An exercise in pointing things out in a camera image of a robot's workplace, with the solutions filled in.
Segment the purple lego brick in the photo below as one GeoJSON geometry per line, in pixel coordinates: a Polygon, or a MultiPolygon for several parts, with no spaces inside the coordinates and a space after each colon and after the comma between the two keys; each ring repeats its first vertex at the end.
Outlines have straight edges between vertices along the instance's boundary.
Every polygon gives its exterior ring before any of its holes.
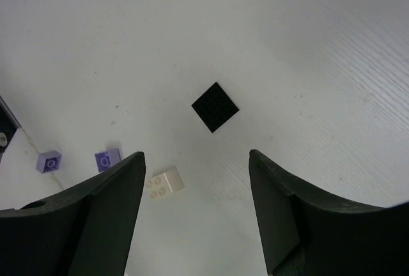
{"type": "Polygon", "coordinates": [[[106,171],[121,161],[120,150],[114,148],[101,153],[96,153],[95,160],[96,166],[98,166],[98,172],[106,171]]]}
{"type": "Polygon", "coordinates": [[[61,163],[62,154],[58,151],[48,151],[38,155],[36,169],[40,173],[57,171],[61,163]]]}

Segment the black square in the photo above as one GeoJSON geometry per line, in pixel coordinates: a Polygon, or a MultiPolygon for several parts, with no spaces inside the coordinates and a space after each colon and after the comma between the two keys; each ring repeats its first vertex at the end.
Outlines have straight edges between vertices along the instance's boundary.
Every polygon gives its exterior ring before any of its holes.
{"type": "Polygon", "coordinates": [[[217,82],[192,107],[212,133],[238,112],[238,107],[217,82]]]}

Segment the lego brick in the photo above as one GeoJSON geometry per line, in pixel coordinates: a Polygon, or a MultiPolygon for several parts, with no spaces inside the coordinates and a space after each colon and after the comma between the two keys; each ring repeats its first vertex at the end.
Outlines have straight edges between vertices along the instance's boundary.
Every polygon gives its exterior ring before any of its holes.
{"type": "Polygon", "coordinates": [[[120,150],[118,148],[114,148],[96,153],[95,161],[96,166],[98,167],[98,172],[104,172],[121,161],[120,150]]]}
{"type": "Polygon", "coordinates": [[[239,111],[217,82],[192,107],[212,133],[239,111]]]}
{"type": "Polygon", "coordinates": [[[61,164],[61,158],[62,154],[55,150],[41,153],[37,158],[36,169],[40,173],[57,171],[61,164]]]}
{"type": "Polygon", "coordinates": [[[152,199],[167,198],[185,188],[177,168],[172,168],[145,183],[152,199]]]}

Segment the white surface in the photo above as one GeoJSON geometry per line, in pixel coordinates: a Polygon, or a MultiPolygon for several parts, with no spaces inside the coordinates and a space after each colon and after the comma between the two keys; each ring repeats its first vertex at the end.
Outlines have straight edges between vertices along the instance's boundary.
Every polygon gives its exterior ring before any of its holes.
{"type": "Polygon", "coordinates": [[[37,151],[18,129],[0,162],[0,210],[21,207],[61,191],[52,173],[36,170],[37,151]]]}
{"type": "Polygon", "coordinates": [[[67,187],[93,154],[174,164],[144,195],[130,276],[265,275],[251,148],[330,192],[409,199],[408,0],[0,0],[0,90],[67,187]],[[190,105],[219,81],[240,112],[211,134],[190,105]]]}
{"type": "Polygon", "coordinates": [[[185,188],[177,168],[147,179],[145,187],[152,199],[165,199],[185,188]]]}

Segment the white lego brick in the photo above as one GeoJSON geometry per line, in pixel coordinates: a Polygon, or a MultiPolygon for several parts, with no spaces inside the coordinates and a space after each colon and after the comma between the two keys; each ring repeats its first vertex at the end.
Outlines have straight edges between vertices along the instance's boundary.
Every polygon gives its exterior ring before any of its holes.
{"type": "Polygon", "coordinates": [[[172,168],[145,183],[152,199],[166,198],[185,188],[177,168],[172,168]]]}

